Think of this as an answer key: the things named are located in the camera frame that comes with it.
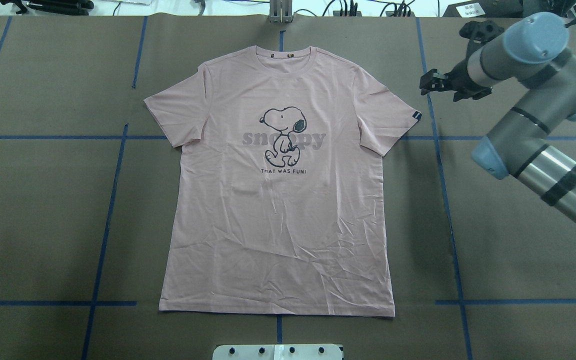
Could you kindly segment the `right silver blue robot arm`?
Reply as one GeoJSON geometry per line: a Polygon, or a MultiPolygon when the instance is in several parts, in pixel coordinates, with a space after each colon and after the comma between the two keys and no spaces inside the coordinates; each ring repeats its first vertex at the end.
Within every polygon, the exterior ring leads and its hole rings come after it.
{"type": "Polygon", "coordinates": [[[546,141],[562,121],[576,122],[576,55],[565,21],[549,12],[507,29],[474,20],[459,35],[468,40],[464,60],[448,73],[427,71],[419,80],[421,94],[450,91],[454,101],[480,100],[494,85],[518,80],[526,93],[482,137],[471,158],[499,180],[516,178],[576,223],[576,161],[546,141]]]}

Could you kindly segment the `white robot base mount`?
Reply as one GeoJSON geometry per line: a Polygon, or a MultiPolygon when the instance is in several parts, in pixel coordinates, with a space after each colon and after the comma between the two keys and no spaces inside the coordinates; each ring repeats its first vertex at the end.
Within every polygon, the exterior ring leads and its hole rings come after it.
{"type": "Polygon", "coordinates": [[[333,343],[224,344],[215,347],[213,360],[343,360],[343,346],[333,343]]]}

